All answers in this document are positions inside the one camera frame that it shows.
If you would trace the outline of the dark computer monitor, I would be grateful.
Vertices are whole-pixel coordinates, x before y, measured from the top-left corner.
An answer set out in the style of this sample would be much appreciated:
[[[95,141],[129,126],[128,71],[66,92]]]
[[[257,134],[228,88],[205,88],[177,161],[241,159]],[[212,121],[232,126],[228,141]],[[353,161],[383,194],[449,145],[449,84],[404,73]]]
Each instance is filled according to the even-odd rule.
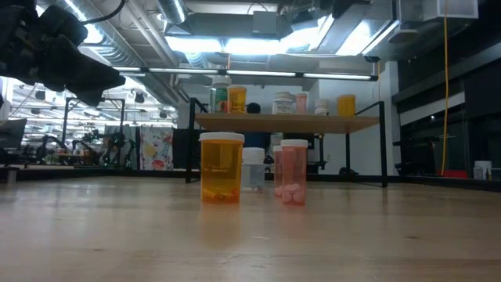
[[[0,165],[10,165],[16,159],[8,149],[19,149],[27,119],[0,120]]]

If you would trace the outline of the gummy vitamin bottle green label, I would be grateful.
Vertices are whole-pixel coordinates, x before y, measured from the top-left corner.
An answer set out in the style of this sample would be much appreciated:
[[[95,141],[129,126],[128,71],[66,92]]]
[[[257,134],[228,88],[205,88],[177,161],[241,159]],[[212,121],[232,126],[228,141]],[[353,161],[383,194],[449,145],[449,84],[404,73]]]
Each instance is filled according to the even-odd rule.
[[[228,87],[232,80],[226,76],[217,76],[212,79],[210,90],[210,107],[212,113],[228,112]]]

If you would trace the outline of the colourful printed banner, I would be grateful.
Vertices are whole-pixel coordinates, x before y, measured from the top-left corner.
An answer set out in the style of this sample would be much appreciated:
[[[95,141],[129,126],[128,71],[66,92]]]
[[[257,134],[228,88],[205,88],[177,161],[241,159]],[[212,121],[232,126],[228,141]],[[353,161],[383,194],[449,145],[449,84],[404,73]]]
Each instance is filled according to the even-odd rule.
[[[140,128],[140,169],[172,171],[173,129],[161,127]]]

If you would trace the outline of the long LED light bar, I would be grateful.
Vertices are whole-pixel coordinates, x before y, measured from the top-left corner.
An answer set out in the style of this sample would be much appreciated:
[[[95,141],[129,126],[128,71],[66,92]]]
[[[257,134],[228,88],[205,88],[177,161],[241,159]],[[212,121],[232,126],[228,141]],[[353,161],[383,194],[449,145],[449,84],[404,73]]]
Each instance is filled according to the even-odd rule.
[[[181,68],[181,67],[117,67],[113,69],[123,74],[200,74],[220,76],[255,76],[270,78],[305,78],[341,81],[377,81],[376,75],[368,74],[342,74],[342,73],[311,73],[290,72],[281,70],[233,70],[233,69],[207,69],[207,68]]]

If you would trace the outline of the wooden shelf black metal frame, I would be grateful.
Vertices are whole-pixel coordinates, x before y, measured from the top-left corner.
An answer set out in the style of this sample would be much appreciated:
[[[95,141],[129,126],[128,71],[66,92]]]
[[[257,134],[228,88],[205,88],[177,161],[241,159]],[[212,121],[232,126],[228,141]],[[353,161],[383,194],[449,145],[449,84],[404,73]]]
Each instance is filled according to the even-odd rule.
[[[189,126],[186,152],[185,182],[194,183],[193,154],[195,152],[195,125],[202,129],[220,132],[282,132],[301,134],[338,134],[345,137],[345,167],[351,168],[350,135],[372,126],[379,126],[380,175],[379,176],[332,176],[316,177],[313,180],[327,182],[389,183],[387,169],[387,142],[385,105],[378,101],[358,111],[353,117],[321,115],[279,115],[279,114],[215,114],[207,111],[196,98],[189,100]]]

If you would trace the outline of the low red object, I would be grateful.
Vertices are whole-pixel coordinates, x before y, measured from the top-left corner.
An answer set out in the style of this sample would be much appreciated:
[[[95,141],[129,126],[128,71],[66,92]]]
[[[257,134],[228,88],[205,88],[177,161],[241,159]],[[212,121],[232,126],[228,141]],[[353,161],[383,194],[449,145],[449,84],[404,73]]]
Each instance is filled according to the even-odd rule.
[[[444,170],[443,172],[441,170],[437,170],[436,172],[437,176],[441,177],[446,177],[446,178],[456,178],[456,179],[468,179],[468,173],[467,171],[464,170]]]

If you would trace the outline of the black upright panel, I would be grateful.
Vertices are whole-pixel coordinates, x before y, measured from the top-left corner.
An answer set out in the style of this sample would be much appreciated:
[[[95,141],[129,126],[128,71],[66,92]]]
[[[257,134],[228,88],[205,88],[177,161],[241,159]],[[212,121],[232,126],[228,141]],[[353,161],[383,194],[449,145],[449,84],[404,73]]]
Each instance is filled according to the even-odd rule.
[[[192,152],[193,164],[192,169],[200,168],[200,131],[194,130],[193,133],[193,147],[188,147],[189,130],[174,129],[172,139],[172,154],[174,168],[186,169],[187,153]]]

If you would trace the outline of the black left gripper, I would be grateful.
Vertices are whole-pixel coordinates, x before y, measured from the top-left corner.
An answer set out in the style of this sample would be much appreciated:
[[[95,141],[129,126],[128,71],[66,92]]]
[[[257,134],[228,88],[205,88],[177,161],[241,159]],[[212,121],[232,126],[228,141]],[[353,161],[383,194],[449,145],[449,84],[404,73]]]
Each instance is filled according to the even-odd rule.
[[[78,50],[87,36],[79,19],[57,5],[39,15],[34,3],[0,3],[0,76],[87,91],[77,98],[98,106],[102,91],[123,85],[125,78]]]

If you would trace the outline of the white plastic container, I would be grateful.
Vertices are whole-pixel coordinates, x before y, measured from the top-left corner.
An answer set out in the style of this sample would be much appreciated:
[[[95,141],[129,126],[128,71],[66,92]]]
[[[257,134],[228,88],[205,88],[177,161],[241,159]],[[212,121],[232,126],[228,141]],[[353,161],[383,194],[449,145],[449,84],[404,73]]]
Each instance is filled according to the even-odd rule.
[[[492,162],[491,161],[475,161],[473,167],[474,179],[492,180]]]

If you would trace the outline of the small clear pill bottle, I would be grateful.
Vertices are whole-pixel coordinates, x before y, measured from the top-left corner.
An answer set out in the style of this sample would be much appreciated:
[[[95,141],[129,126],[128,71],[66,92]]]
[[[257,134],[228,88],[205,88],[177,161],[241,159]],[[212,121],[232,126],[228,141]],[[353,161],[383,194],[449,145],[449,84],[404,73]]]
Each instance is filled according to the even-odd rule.
[[[262,192],[265,186],[265,150],[259,147],[243,148],[241,187]]]

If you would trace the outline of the black metal frame stand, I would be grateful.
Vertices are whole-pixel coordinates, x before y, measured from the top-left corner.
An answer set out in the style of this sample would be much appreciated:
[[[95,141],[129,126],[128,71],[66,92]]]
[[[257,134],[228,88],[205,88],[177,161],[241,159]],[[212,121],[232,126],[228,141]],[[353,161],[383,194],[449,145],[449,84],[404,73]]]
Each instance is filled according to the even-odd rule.
[[[62,131],[62,138],[61,141],[62,143],[66,143],[66,131],[67,131],[67,122],[68,122],[68,114],[70,113],[70,102],[72,100],[76,100],[77,102],[74,104],[75,106],[81,102],[78,98],[76,97],[70,97],[65,99],[65,107],[64,107],[64,116],[63,116],[63,131]],[[101,102],[120,102],[121,107],[119,107],[120,113],[121,113],[121,119],[120,119],[120,124],[119,124],[119,133],[123,135],[123,127],[124,127],[124,110],[125,110],[125,99],[118,99],[118,98],[101,98]],[[115,160],[117,161],[117,165],[121,164],[121,146],[117,146],[117,153],[115,155]]]

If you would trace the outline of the white labelled medicine bottle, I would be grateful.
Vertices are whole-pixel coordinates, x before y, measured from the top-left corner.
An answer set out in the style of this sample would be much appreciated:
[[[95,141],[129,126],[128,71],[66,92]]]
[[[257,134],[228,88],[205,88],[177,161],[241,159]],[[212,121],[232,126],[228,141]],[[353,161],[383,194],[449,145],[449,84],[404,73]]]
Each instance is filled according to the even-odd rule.
[[[289,92],[277,92],[272,102],[273,114],[292,114],[293,96]]]

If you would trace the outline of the black aluminium table frame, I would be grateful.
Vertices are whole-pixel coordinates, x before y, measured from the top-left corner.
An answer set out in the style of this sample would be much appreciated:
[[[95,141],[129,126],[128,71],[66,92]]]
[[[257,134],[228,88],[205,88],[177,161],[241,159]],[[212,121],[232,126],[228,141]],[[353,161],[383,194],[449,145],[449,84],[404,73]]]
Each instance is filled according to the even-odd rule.
[[[19,169],[19,168],[0,168],[0,183],[6,183],[9,172],[16,173],[16,180],[47,180],[47,179],[69,179],[69,178],[88,178],[98,176],[129,176],[129,177],[153,177],[153,178],[176,178],[186,179],[184,171],[125,171],[99,168],[78,168],[78,169]],[[389,183],[408,183],[428,186],[443,186],[465,190],[478,190],[494,193],[501,193],[501,181],[490,182],[477,179],[454,179],[444,177],[428,176],[398,176],[389,175],[386,178],[386,184]],[[307,174],[307,180],[310,182],[327,183],[383,183],[381,175],[319,175]]]

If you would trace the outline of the amber pill bottle white cap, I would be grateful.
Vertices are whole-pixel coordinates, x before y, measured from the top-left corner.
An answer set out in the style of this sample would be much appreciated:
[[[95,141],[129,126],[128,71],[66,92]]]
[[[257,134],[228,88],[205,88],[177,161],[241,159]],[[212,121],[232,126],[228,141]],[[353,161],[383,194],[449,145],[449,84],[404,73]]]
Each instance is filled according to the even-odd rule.
[[[200,134],[200,196],[205,203],[240,202],[243,134],[205,132]]]
[[[355,95],[348,94],[337,97],[337,114],[344,117],[355,115]]]
[[[228,91],[228,112],[242,114],[246,112],[245,103],[247,88],[241,85],[230,85]]]

